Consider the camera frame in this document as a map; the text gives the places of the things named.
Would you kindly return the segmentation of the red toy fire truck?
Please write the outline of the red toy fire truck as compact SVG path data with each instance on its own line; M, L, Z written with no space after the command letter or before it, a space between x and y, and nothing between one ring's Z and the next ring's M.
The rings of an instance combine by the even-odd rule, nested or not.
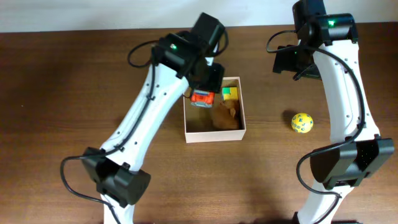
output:
M215 93L203 90L194 90L190 98L191 105L203 108L211 108L215 99Z

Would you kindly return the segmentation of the multicoloured puzzle cube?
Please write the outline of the multicoloured puzzle cube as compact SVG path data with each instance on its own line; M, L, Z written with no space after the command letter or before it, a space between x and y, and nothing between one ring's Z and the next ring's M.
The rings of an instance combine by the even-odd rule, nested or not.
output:
M236 86L222 88L222 100L239 100L238 88Z

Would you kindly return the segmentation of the brown plush toy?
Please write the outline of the brown plush toy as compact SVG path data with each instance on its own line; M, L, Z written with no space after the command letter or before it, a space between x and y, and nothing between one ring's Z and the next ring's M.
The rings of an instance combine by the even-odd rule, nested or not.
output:
M218 102L211 111L213 126L220 130L239 129L239 111L240 105L238 100L223 100Z

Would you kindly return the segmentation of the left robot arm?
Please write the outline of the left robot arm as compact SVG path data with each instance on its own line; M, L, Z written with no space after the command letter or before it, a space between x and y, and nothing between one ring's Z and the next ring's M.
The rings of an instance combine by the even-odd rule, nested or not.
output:
M145 83L117 130L99 149L84 151L82 163L101 196L106 224L133 222L134 206L150 182L141 166L175 102L189 88L219 92L224 68L213 58L224 33L218 19L201 13L190 31L160 38Z

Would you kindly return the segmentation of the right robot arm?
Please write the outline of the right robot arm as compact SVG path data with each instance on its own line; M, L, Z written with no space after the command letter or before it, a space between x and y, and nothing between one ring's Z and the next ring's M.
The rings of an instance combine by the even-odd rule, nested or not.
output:
M333 223L343 199L393 155L394 143L381 137L366 101L353 16L328 14L320 0L299 0L292 11L298 44L275 50L273 71L321 80L331 127L331 144L303 157L314 183L292 222Z

